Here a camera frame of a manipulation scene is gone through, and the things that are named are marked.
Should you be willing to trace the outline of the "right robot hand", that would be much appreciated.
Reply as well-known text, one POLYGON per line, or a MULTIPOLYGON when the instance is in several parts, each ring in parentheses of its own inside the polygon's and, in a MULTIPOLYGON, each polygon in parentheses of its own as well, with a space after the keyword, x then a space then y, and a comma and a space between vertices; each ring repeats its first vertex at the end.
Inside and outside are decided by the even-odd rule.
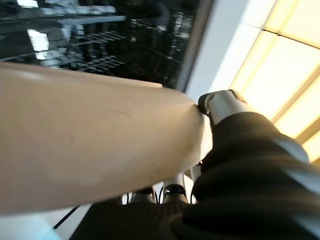
POLYGON ((212 150, 192 194, 162 204, 118 199, 93 204, 73 240, 317 240, 320 172, 306 151, 234 90, 202 95, 212 150))

